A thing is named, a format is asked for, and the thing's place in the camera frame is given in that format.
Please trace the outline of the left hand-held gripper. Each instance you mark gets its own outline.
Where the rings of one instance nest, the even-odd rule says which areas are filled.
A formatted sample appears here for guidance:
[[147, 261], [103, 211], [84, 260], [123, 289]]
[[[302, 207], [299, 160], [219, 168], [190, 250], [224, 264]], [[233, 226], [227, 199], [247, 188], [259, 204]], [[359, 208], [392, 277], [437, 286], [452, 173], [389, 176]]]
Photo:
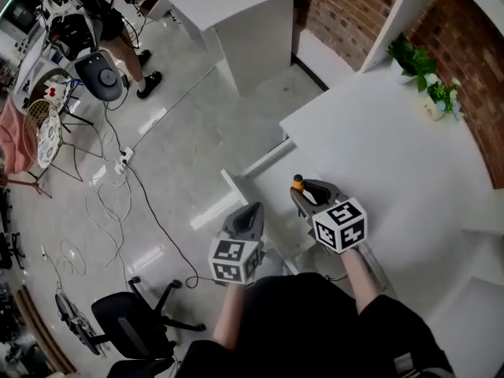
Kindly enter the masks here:
[[246, 285], [261, 264], [264, 207], [260, 202], [242, 206], [226, 217], [223, 231], [251, 234], [253, 240], [214, 238], [209, 249], [209, 268], [213, 280], [223, 284]]

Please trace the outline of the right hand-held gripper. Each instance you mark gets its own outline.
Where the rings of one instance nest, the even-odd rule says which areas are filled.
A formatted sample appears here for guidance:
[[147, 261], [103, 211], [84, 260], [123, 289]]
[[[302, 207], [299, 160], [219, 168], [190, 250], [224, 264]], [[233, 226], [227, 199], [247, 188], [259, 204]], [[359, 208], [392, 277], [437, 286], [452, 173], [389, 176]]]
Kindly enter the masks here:
[[367, 213], [356, 198], [336, 185], [305, 179], [304, 190], [290, 188], [298, 214], [307, 219], [309, 235], [337, 254], [367, 239]]

